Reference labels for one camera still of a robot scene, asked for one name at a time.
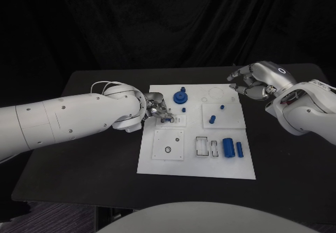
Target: robotic hand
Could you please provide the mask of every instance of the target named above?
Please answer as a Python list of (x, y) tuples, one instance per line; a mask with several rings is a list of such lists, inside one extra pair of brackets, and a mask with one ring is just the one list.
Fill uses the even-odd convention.
[(293, 135), (313, 131), (336, 145), (336, 94), (332, 86), (312, 80), (297, 83), (290, 72), (273, 62), (257, 62), (235, 71), (231, 81), (239, 75), (248, 87), (229, 87), (254, 100), (276, 99), (265, 105), (265, 111), (278, 119)]
[(173, 118), (162, 93), (143, 94), (123, 83), (100, 83), (117, 86), (104, 88), (101, 95), (92, 93), (91, 87), (90, 94), (0, 108), (0, 162), (28, 150), (92, 135), (110, 126), (130, 133), (141, 129), (141, 120), (149, 117)]

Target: black curtain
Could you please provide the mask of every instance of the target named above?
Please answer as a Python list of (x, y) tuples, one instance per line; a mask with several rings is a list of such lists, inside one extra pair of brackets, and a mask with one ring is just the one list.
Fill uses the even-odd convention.
[[(56, 98), (77, 70), (270, 60), (316, 63), (335, 85), (335, 11), (330, 0), (2, 2), (0, 107)], [(0, 220), (28, 212), (10, 194), (29, 155), (0, 164)]]

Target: gray carpet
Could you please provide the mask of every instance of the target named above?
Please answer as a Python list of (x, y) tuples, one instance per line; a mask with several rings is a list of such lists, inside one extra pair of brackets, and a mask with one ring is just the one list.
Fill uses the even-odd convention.
[(92, 233), (94, 207), (30, 202), (28, 215), (2, 225), (0, 233)]

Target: blue cylinder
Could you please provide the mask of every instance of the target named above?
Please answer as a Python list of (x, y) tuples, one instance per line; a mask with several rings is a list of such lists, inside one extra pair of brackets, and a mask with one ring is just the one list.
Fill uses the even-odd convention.
[(242, 154), (241, 142), (237, 143), (237, 153), (238, 153), (238, 157), (242, 158), (244, 154)]
[(216, 116), (212, 116), (211, 120), (209, 120), (209, 123), (214, 124), (215, 123), (215, 119), (216, 119)]
[(222, 140), (222, 147), (224, 147), (224, 155), (227, 158), (235, 157), (235, 147), (234, 147), (234, 140), (231, 138), (225, 138)]
[(185, 87), (182, 87), (180, 91), (173, 94), (173, 101), (177, 104), (183, 104), (188, 101), (188, 93)]

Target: circular hole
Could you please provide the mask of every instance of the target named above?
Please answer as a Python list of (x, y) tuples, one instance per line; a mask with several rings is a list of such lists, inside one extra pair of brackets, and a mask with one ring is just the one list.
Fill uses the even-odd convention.
[(170, 153), (172, 148), (170, 148), (170, 147), (166, 147), (164, 151), (166, 151), (166, 153)]

